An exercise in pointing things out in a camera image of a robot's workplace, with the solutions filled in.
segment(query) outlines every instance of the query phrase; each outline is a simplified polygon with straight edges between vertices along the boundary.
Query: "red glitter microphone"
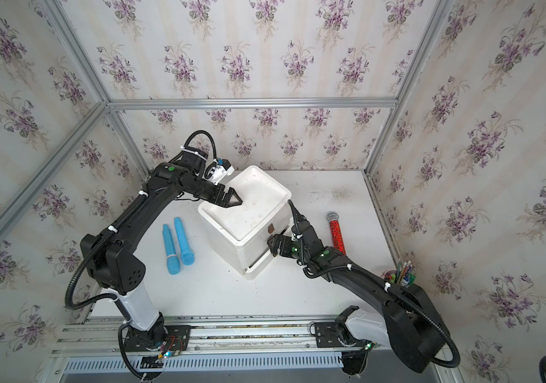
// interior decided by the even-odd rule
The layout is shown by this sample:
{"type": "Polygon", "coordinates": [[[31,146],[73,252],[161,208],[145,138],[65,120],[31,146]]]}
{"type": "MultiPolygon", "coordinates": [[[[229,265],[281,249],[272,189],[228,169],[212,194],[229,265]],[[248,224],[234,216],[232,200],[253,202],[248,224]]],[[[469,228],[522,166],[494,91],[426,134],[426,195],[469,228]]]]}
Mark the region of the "red glitter microphone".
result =
{"type": "Polygon", "coordinates": [[[334,211],[330,211],[326,216],[330,223],[330,233],[332,234],[332,245],[345,254],[345,245],[343,244],[343,236],[341,235],[341,227],[339,227],[339,215],[334,211]]]}

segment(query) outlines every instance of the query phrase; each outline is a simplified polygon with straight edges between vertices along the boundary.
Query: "cable tie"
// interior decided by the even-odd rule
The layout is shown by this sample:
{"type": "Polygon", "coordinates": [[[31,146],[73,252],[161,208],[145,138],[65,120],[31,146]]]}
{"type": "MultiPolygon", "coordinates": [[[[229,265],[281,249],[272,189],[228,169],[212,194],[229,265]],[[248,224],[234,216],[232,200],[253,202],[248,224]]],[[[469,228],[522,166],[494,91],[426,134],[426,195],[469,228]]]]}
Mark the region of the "cable tie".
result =
{"type": "Polygon", "coordinates": [[[181,149],[182,151],[187,151],[188,153],[195,154],[195,155],[199,156],[200,158],[202,158],[203,160],[207,161],[207,159],[206,159],[205,157],[201,156],[200,153],[197,152],[196,150],[195,150],[195,151],[187,150],[187,149],[185,148],[185,146],[183,146],[183,145],[180,146],[179,149],[181,149]]]}

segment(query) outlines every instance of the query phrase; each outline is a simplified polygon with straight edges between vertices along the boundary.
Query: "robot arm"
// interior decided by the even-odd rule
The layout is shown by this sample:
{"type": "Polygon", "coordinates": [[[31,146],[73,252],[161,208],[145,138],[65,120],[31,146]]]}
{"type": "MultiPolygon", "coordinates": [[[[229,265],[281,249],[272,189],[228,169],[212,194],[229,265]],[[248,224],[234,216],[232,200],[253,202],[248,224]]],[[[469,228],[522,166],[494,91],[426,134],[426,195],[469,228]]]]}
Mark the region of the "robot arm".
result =
{"type": "MultiPolygon", "coordinates": [[[[354,263],[338,249],[325,247],[309,221],[294,208],[292,201],[289,203],[294,216],[292,233],[296,239],[292,241],[292,238],[279,234],[271,236],[268,245],[274,255],[297,259],[308,278],[321,276],[369,303],[385,320],[390,347],[413,371],[424,371],[430,362],[445,367],[457,367],[460,364],[460,354],[443,319],[421,287],[415,284],[408,287],[390,284],[354,263]],[[451,361],[435,358],[445,343],[452,351],[451,361]]],[[[348,318],[358,309],[352,307],[353,310],[344,312],[346,315],[342,314],[340,318],[348,318]]],[[[352,329],[350,323],[343,323],[337,318],[337,334],[345,343],[356,341],[352,339],[352,334],[364,334],[362,329],[352,329]]],[[[361,320],[354,322],[356,326],[362,323],[361,320]]],[[[378,327],[373,327],[374,334],[379,332],[378,327]]],[[[374,340],[367,337],[358,339],[374,340]]]]}
{"type": "MultiPolygon", "coordinates": [[[[124,325],[118,330],[120,351],[124,363],[139,379],[144,376],[128,362],[123,349],[122,330],[128,327],[131,338],[138,338],[141,345],[156,351],[160,350],[168,337],[162,313],[154,307],[141,283],[146,267],[133,255],[140,239],[166,205],[182,193],[189,193],[224,208],[242,204],[233,188],[225,192],[225,186],[219,183],[224,175],[232,173],[230,163],[215,158],[213,164],[206,168],[207,154],[188,146],[192,138],[201,133],[208,134],[204,131],[193,133],[182,146],[182,153],[169,162],[161,163],[150,173],[139,196],[111,226],[96,237],[88,234],[82,239],[80,248],[84,260],[66,291],[65,306],[70,310],[77,310],[103,298],[112,299],[116,303],[125,318],[124,325]],[[75,303],[73,292],[85,270],[103,287],[103,292],[75,303]]],[[[213,138],[209,138],[213,156],[216,157],[213,138]]],[[[430,362],[446,367],[459,365],[458,350],[432,302],[420,287],[390,285],[353,263],[334,247],[325,247],[311,224],[294,208],[292,201],[289,204],[294,216],[292,232],[299,240],[292,241],[292,238],[283,235],[272,236],[268,245],[274,255],[296,258],[308,278],[322,276],[329,282],[349,289],[374,307],[385,319],[391,348],[412,370],[422,372],[430,362]],[[453,353],[450,362],[435,358],[445,343],[450,345],[453,353]]],[[[358,330],[355,325],[361,322],[354,318],[356,309],[344,311],[346,315],[342,314],[338,323],[339,336],[347,341],[365,333],[364,328],[358,330]]]]}

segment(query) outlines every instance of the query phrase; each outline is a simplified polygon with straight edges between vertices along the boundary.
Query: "floral wallpaper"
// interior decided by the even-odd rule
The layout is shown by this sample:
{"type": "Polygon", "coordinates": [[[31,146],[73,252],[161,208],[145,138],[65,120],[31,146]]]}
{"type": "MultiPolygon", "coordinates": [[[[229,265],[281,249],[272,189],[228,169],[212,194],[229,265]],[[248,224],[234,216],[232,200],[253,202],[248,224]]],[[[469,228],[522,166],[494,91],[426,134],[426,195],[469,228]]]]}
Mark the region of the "floral wallpaper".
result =
{"type": "MultiPolygon", "coordinates": [[[[213,135],[218,156],[237,169],[258,165],[267,170],[319,170],[364,169],[388,112],[380,108],[127,110],[121,116],[151,167],[174,157],[193,131],[204,129],[213,135]]],[[[207,137],[197,136],[192,145],[207,153],[211,150],[207,137]]]]}
{"type": "Polygon", "coordinates": [[[0,2],[0,213],[94,105],[36,0],[0,2]]]}
{"type": "Polygon", "coordinates": [[[456,1],[410,97],[371,174],[382,220],[450,328],[465,381],[537,382],[546,1],[456,1]]]}
{"type": "MultiPolygon", "coordinates": [[[[140,189],[133,161],[101,120],[0,242],[0,379],[35,381],[66,323],[88,308],[67,311],[63,297],[82,261],[79,241],[99,233],[140,189]]],[[[96,293],[87,275],[77,299],[96,293]]]]}
{"type": "MultiPolygon", "coordinates": [[[[37,0],[0,1],[0,214],[96,104],[69,57],[37,0]]],[[[58,329],[83,320],[88,308],[62,307],[82,260],[79,241],[123,211],[140,185],[122,147],[101,121],[1,238],[0,380],[36,381],[58,329]]],[[[96,288],[84,278],[77,295],[96,288]]]]}
{"type": "Polygon", "coordinates": [[[61,4],[111,96],[147,99],[395,96],[437,2],[61,4]]]}

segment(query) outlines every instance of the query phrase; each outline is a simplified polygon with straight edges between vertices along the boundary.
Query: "blue toy microphone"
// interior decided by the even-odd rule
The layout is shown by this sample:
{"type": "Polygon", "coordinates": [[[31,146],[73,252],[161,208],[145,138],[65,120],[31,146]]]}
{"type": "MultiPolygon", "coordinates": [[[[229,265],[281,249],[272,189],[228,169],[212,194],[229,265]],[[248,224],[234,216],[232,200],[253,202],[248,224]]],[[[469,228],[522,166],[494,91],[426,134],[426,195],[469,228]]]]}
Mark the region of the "blue toy microphone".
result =
{"type": "Polygon", "coordinates": [[[169,225],[162,225],[162,237],[164,238],[164,248],[166,249],[166,268],[171,275],[179,273],[179,258],[175,254],[175,245],[173,244],[173,234],[170,233],[169,225]]]}
{"type": "Polygon", "coordinates": [[[179,241],[179,249],[182,251],[182,262],[184,265],[191,265],[194,263],[194,253],[190,250],[188,245],[188,239],[186,233],[183,230],[182,220],[179,217],[175,217],[175,232],[177,233],[177,240],[179,241]]]}

